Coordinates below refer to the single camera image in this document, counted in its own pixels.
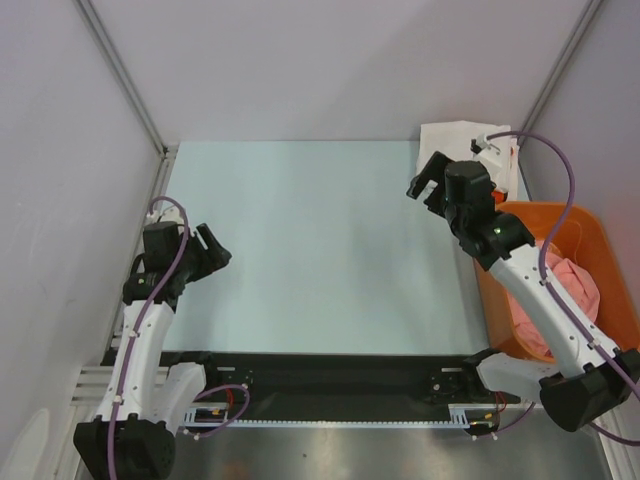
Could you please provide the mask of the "white t-shirt red graphic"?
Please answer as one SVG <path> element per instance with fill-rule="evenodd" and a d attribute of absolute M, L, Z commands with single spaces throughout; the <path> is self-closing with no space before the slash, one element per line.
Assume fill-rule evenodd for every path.
<path fill-rule="evenodd" d="M 431 156 L 439 151 L 455 161 L 471 160 L 471 141 L 479 137 L 510 131 L 510 125 L 494 125 L 470 121 L 452 121 L 422 124 L 416 174 L 426 166 Z M 500 151 L 495 160 L 482 159 L 497 190 L 508 198 L 518 196 L 519 147 L 514 137 L 501 137 L 490 141 Z"/>

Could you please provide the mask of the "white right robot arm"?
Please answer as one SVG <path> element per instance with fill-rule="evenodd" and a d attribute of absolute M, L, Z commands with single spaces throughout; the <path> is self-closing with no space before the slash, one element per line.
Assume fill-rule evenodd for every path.
<path fill-rule="evenodd" d="M 557 202 L 498 202 L 477 160 L 431 155 L 407 194 L 447 223 L 474 260 L 490 345 L 463 393 L 542 406 L 575 432 L 623 404 L 639 382 L 639 320 L 602 226 Z"/>

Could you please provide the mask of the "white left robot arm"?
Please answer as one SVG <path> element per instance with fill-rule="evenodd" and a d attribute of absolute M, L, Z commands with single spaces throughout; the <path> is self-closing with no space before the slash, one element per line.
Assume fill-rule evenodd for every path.
<path fill-rule="evenodd" d="M 176 434 L 195 396 L 214 397 L 221 376 L 206 365 L 178 363 L 156 383 L 163 344 L 189 283 L 232 258 L 209 226 L 176 221 L 143 230 L 143 251 L 123 285 L 123 332 L 111 378 L 94 418 L 78 424 L 73 444 L 95 479 L 165 479 Z"/>

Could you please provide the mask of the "folded orange t-shirt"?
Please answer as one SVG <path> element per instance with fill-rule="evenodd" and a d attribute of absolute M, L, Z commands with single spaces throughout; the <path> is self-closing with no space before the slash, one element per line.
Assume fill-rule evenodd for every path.
<path fill-rule="evenodd" d="M 497 204 L 504 203 L 508 199 L 508 193 L 499 188 L 494 188 L 491 195 Z"/>

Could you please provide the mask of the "orange plastic bin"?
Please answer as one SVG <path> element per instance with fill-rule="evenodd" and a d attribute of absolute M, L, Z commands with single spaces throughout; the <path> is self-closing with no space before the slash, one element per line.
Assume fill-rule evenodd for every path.
<path fill-rule="evenodd" d="M 574 207 L 552 242 L 561 252 L 592 276 L 600 292 L 597 322 L 603 333 L 623 351 L 639 347 L 639 320 L 618 268 L 606 233 L 589 211 Z M 491 347 L 512 357 L 551 362 L 534 354 L 518 338 L 513 325 L 507 291 L 479 265 L 475 265 Z"/>

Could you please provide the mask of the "pink t-shirt in bin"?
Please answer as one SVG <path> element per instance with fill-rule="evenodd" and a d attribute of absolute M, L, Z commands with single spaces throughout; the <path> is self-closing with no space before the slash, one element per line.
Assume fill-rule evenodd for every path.
<path fill-rule="evenodd" d="M 545 262 L 582 312 L 593 323 L 596 323 L 601 296 L 589 272 L 567 258 L 553 243 L 547 249 Z M 547 342 L 525 310 L 510 292 L 507 292 L 506 295 L 518 338 L 534 354 L 552 358 L 553 355 Z"/>

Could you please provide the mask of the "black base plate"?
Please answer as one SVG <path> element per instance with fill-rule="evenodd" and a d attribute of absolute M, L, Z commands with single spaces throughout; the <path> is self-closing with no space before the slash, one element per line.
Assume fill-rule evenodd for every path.
<path fill-rule="evenodd" d="M 210 393 L 196 406 L 229 403 L 250 420 L 444 420 L 454 404 L 484 410 L 519 402 L 492 392 L 461 355 L 360 355 L 162 351 L 159 385 L 170 367 L 196 362 Z"/>

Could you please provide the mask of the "aluminium frame rail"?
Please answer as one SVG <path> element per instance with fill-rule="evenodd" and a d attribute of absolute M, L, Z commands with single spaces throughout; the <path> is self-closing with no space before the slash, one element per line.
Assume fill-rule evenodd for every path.
<path fill-rule="evenodd" d="M 147 215 L 149 214 L 150 202 L 155 197 L 166 193 L 179 147 L 179 143 L 170 145 L 161 156 L 159 166 L 157 167 L 156 173 L 153 177 L 148 199 L 145 203 L 143 217 L 129 263 L 132 263 L 133 259 L 142 252 L 142 229 L 148 222 Z M 113 371 L 113 364 L 117 357 L 124 327 L 123 310 L 124 304 L 122 302 L 122 290 L 119 290 L 117 306 L 115 307 L 114 314 L 111 318 L 110 330 L 108 332 L 104 351 L 96 360 L 91 360 L 88 365 L 83 366 L 80 370 L 77 384 L 71 399 L 72 405 L 98 406 L 104 395 L 107 393 L 107 388 Z"/>

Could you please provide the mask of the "left corner frame post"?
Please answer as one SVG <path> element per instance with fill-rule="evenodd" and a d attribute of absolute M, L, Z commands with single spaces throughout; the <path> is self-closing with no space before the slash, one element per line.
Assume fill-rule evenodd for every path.
<path fill-rule="evenodd" d="M 119 85 L 134 116 L 140 123 L 145 136 L 154 151 L 160 157 L 163 157 L 167 152 L 167 146 L 100 13 L 90 0 L 74 0 L 73 4 L 85 23 L 107 67 L 113 74 L 116 83 Z"/>

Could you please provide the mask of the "corner frame post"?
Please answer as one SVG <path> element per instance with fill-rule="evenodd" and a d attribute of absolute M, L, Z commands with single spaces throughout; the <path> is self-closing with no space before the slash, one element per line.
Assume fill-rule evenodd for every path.
<path fill-rule="evenodd" d="M 536 126 L 589 31 L 607 4 L 608 1 L 605 0 L 589 0 L 585 3 L 521 125 L 523 131 L 531 131 Z"/>
<path fill-rule="evenodd" d="M 107 67 L 113 74 L 116 83 L 119 85 L 134 116 L 140 123 L 145 136 L 154 151 L 160 157 L 163 157 L 167 152 L 167 146 L 100 13 L 90 0 L 74 0 L 73 4 L 85 23 Z"/>

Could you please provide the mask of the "right corner frame post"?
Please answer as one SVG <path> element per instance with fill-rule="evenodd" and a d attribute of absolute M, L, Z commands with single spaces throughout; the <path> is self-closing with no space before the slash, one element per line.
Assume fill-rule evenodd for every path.
<path fill-rule="evenodd" d="M 605 0 L 589 0 L 585 3 L 521 125 L 523 131 L 531 131 L 536 126 L 589 31 L 607 4 L 608 1 Z"/>

